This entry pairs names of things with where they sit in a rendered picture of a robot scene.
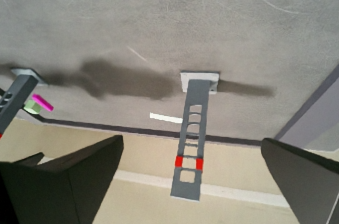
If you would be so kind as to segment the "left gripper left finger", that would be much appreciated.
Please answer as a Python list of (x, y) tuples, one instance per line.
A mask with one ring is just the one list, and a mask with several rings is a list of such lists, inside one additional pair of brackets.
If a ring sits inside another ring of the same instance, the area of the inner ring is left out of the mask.
[(93, 224), (123, 150), (114, 135), (32, 167), (0, 161), (0, 213), (8, 224)]

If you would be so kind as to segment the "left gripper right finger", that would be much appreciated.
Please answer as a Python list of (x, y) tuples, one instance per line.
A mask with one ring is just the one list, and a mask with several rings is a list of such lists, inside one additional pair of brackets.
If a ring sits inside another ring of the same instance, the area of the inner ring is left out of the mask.
[(339, 161), (272, 138), (260, 152), (299, 224), (339, 224)]

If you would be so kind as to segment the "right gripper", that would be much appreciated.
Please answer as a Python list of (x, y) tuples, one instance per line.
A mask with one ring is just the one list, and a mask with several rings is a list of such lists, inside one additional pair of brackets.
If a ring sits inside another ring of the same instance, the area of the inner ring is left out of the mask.
[(40, 152), (40, 153), (31, 155), (31, 156), (28, 156), (26, 158), (14, 161), (13, 163), (18, 163), (18, 164), (27, 165), (27, 166), (35, 166), (42, 160), (43, 157), (44, 157), (44, 153)]

